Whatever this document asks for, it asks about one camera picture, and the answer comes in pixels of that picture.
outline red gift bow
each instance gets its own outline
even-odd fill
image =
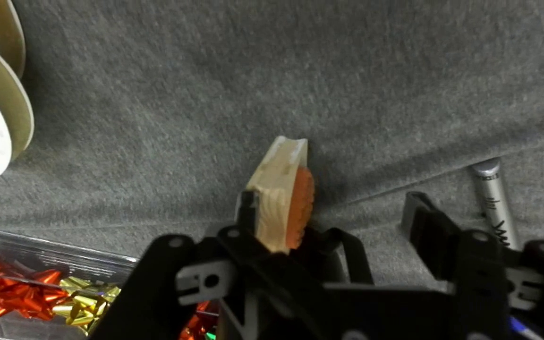
[[[0,317],[17,310],[25,318],[51,320],[54,317],[52,308],[67,297],[67,292],[17,279],[57,285],[61,278],[62,272],[55,269],[26,273],[0,256]]]

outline shiny gift bow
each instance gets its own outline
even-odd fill
[[[67,325],[79,327],[86,335],[95,329],[121,292],[114,284],[90,282],[74,276],[60,280],[60,286],[69,297],[54,307],[54,313],[64,316]]]
[[[61,276],[55,269],[28,273],[0,256],[0,317],[16,310],[25,318],[51,320],[54,306],[67,292],[46,285],[57,285]]]

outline gray felt surface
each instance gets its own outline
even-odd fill
[[[380,283],[429,284],[397,232],[421,190],[483,226],[464,167],[504,156],[544,238],[544,0],[15,0],[32,146],[0,230],[139,255],[231,220],[274,137],[309,138],[314,218]]]

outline clear plastic container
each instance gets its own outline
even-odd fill
[[[55,303],[60,304],[64,302],[70,304],[73,301],[72,297],[81,294],[96,294],[108,299],[108,290],[97,292],[97,289],[106,284],[106,287],[118,286],[122,289],[123,282],[138,261],[137,258],[130,256],[2,231],[0,231],[0,259],[6,265],[11,265],[13,272],[21,273],[21,275],[10,275],[9,272],[0,272],[0,282],[1,280],[11,284],[21,282],[21,284],[29,285],[27,287],[54,289],[57,290],[56,292],[63,289],[69,297],[56,300]],[[47,270],[59,271],[61,278],[72,276],[90,281],[94,285],[80,289],[65,286],[63,283],[47,284],[33,280],[35,276],[33,273]],[[84,331],[77,325],[67,325],[67,319],[62,314],[57,314],[49,321],[27,319],[18,310],[0,317],[0,340],[84,340],[85,338]]]

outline silver marker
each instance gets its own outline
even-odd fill
[[[511,215],[507,193],[503,184],[499,159],[489,159],[471,166],[481,196],[482,208],[492,231],[502,245],[521,250],[516,226]]]

